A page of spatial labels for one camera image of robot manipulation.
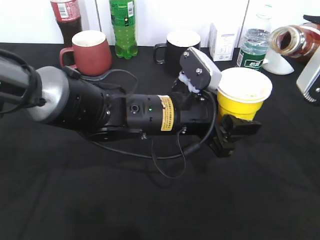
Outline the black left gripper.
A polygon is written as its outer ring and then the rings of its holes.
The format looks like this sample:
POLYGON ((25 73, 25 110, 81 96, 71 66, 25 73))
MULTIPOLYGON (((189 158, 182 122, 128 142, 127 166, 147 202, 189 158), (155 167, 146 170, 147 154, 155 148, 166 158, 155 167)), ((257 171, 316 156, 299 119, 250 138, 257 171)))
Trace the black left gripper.
POLYGON ((178 79, 173 82, 170 96, 176 114, 174 126, 200 138, 182 149, 186 156, 207 145, 217 157, 229 157, 235 149, 234 137, 255 135, 262 127, 258 121, 230 114, 218 119, 218 103, 214 94, 208 91, 191 93, 178 79))

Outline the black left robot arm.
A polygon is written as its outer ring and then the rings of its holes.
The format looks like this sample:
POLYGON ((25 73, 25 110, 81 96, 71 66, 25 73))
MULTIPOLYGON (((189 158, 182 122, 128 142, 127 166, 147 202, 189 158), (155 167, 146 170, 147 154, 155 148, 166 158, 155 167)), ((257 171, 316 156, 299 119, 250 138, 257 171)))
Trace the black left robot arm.
POLYGON ((35 122, 79 132, 90 142, 153 136, 195 135, 218 157, 232 154, 239 139, 255 135, 261 123, 226 114, 218 117, 221 72, 200 50, 189 47, 180 57, 182 70, 167 95, 137 94, 107 83, 108 73, 90 77, 65 66, 34 69, 18 55, 0 52, 0 102, 24 109, 35 122))

